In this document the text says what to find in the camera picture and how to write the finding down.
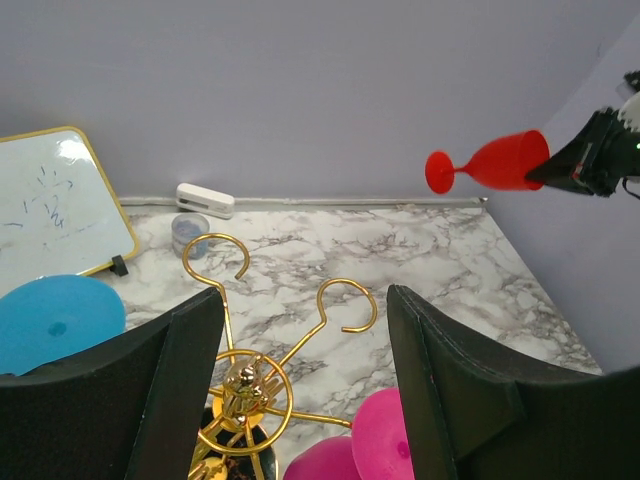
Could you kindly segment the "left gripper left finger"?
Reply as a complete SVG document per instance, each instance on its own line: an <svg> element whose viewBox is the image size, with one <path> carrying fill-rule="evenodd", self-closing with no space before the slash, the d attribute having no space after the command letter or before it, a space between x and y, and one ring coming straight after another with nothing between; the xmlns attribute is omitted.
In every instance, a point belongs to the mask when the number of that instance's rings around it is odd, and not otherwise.
<svg viewBox="0 0 640 480"><path fill-rule="evenodd" d="M88 350L3 375L2 478L187 478L223 327L207 288Z"/></svg>

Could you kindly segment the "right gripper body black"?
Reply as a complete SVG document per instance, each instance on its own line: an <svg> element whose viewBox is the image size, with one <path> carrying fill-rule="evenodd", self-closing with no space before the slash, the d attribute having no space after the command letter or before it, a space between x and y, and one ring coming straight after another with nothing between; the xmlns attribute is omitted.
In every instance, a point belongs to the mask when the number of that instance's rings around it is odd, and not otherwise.
<svg viewBox="0 0 640 480"><path fill-rule="evenodd" d="M631 173L631 131L610 107L596 111L585 129L574 181L586 195L609 197Z"/></svg>

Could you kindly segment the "pink wine glass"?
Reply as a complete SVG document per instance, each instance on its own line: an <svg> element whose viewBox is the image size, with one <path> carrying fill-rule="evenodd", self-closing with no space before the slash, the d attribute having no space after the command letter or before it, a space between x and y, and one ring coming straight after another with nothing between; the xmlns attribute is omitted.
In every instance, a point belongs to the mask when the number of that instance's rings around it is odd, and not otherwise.
<svg viewBox="0 0 640 480"><path fill-rule="evenodd" d="M322 440L297 456L285 480L410 480L414 477L400 393L387 388L368 397L348 436Z"/></svg>

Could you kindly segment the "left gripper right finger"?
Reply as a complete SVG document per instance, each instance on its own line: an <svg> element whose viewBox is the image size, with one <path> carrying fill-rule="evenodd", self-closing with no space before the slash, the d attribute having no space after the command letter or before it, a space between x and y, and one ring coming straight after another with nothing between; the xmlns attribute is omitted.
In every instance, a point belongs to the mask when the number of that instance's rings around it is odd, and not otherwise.
<svg viewBox="0 0 640 480"><path fill-rule="evenodd" d="M387 319L418 479L635 479L639 371L594 375L522 354L408 287Z"/></svg>

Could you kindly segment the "red wine glass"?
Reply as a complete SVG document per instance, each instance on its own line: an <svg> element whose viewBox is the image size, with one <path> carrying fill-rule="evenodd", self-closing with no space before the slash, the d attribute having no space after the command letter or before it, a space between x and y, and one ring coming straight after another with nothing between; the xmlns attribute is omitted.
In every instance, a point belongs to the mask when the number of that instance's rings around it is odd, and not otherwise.
<svg viewBox="0 0 640 480"><path fill-rule="evenodd" d="M433 152L426 160L425 179L436 194L448 193L458 174L498 191L536 191L543 183L527 179L527 174L550 159L548 143L538 130L528 130L492 140L477 150L461 167L455 167L444 151Z"/></svg>

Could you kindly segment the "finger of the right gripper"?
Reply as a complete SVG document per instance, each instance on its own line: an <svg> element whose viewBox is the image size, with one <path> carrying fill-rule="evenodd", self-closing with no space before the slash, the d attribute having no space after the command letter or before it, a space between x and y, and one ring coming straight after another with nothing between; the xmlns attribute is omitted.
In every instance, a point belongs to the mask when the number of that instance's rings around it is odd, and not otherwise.
<svg viewBox="0 0 640 480"><path fill-rule="evenodd" d="M550 157L548 164L578 165L594 157L599 149L600 140L597 133L599 123L600 113L594 112L576 136Z"/></svg>
<svg viewBox="0 0 640 480"><path fill-rule="evenodd" d="M557 189L587 189L587 185L583 181L574 177L578 165L550 165L548 164L549 159L529 171L525 175L525 179L528 182Z"/></svg>

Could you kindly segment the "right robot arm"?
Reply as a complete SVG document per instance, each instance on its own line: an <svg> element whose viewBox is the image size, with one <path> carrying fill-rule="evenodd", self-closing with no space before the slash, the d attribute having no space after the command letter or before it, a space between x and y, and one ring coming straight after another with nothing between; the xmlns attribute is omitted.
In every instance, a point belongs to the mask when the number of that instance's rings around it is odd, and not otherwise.
<svg viewBox="0 0 640 480"><path fill-rule="evenodd" d="M624 75L633 91L619 109L602 108L549 160L525 179L562 191L608 198L639 180L639 72Z"/></svg>

